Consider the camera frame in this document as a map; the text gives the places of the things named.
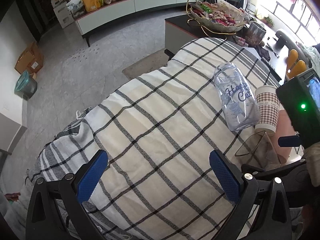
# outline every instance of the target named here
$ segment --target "display screen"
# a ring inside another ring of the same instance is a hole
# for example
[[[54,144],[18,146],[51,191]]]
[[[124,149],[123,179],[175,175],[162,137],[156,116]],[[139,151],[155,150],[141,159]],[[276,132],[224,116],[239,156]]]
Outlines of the display screen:
[[[320,110],[320,81],[317,77],[312,77],[307,83],[309,93]]]

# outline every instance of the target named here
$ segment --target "blue gripper pad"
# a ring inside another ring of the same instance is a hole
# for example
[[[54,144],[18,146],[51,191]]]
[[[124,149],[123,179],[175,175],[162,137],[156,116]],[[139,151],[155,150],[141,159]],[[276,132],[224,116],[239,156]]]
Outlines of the blue gripper pad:
[[[231,164],[221,152],[218,154],[216,150],[210,153],[209,162],[228,200],[237,204],[241,196],[241,188],[239,182],[230,170],[230,165],[234,164]]]
[[[78,183],[77,199],[80,204],[83,201],[89,200],[107,165],[108,155],[105,151],[101,151],[100,155]]]

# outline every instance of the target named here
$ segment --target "metal screw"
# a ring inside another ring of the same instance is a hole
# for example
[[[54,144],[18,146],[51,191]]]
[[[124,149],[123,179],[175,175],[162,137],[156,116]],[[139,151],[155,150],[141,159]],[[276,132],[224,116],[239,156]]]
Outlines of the metal screw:
[[[275,177],[275,182],[278,183],[278,184],[280,184],[280,183],[281,183],[281,179],[278,178],[278,177]]]
[[[66,180],[72,179],[72,178],[73,178],[73,173],[67,173],[67,174],[64,176],[64,178],[65,178]]]
[[[246,173],[246,174],[244,175],[244,177],[245,177],[246,179],[252,179],[252,178],[253,178],[250,173]]]
[[[41,178],[37,179],[36,182],[37,182],[37,184],[41,184],[42,182],[44,182],[44,178],[41,177]]]

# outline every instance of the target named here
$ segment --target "black table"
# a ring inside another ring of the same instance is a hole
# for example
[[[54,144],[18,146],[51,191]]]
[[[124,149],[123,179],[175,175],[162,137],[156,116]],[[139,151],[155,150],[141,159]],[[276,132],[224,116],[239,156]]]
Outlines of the black table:
[[[187,21],[189,19],[190,17],[186,14],[165,19],[165,53],[169,57],[173,57],[178,52],[178,50],[189,41],[208,37],[202,31],[201,27],[196,26],[198,25],[196,21],[190,21],[188,24]],[[264,36],[263,41],[266,45],[267,43],[269,43],[271,46],[274,46],[276,43],[276,41],[273,39],[273,37],[276,37],[275,31],[267,26],[265,26],[264,28],[267,33]],[[210,33],[207,30],[206,33],[212,38],[227,38],[228,41],[235,43],[232,35],[214,34]],[[243,35],[243,30],[239,31],[236,35],[241,37]],[[258,59],[261,59],[254,48],[248,48],[248,50]],[[282,80],[280,81],[280,84],[283,84],[287,66],[286,58],[288,57],[288,48],[285,46],[281,50],[277,50],[277,53],[279,54],[279,58],[277,58],[277,56],[275,56],[275,54],[269,50],[269,55],[271,58],[269,63],[274,67],[277,74],[281,77]]]

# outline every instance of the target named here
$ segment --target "plaid blanket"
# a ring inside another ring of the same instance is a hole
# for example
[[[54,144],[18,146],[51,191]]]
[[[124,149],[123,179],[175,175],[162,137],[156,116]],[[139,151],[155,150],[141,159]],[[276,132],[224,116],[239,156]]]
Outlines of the plaid blanket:
[[[27,172],[16,207],[21,216],[37,178],[76,173],[103,149],[108,167],[83,206],[107,239],[211,239],[234,203],[210,168],[209,154],[219,149],[232,159],[254,131],[227,127],[212,81],[224,62],[239,67],[253,91],[279,86],[262,62],[234,43],[202,38],[186,44],[166,67],[123,85],[45,146]]]

